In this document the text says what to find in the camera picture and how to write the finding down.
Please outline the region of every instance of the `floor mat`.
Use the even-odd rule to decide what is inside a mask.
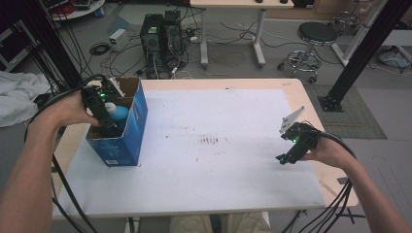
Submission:
[[[324,112],[319,103],[318,96],[326,96],[332,85],[304,87],[326,132],[341,138],[388,139],[354,86],[341,103],[343,113]]]

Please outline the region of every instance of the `forearm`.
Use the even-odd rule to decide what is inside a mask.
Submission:
[[[344,169],[363,207],[372,232],[412,232],[406,220],[358,162]]]
[[[51,158],[57,129],[40,129],[42,125],[29,126],[24,148],[1,195],[0,232],[50,231]]]

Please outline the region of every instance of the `leg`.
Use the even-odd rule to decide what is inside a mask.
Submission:
[[[208,215],[172,216],[170,233],[212,233],[212,225]]]
[[[262,212],[222,215],[223,233],[271,233]]]
[[[260,43],[259,43],[260,36],[261,36],[261,30],[263,29],[264,15],[265,14],[266,14],[266,9],[262,9],[259,13],[259,16],[258,16],[257,36],[255,38],[253,38],[255,53],[257,54],[257,62],[258,62],[258,65],[260,67],[262,67],[266,64],[266,61],[264,60],[263,52],[261,51],[261,47],[260,47]]]
[[[206,9],[202,9],[202,41],[200,42],[200,63],[203,66],[207,66],[208,56],[207,56],[207,40],[206,40]]]

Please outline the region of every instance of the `blue cardboard box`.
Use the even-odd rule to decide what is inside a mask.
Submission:
[[[90,126],[86,140],[109,166],[136,166],[142,147],[148,106],[139,78],[116,78],[125,97],[118,98],[116,105],[129,108],[122,135],[118,138],[103,138],[99,127]]]

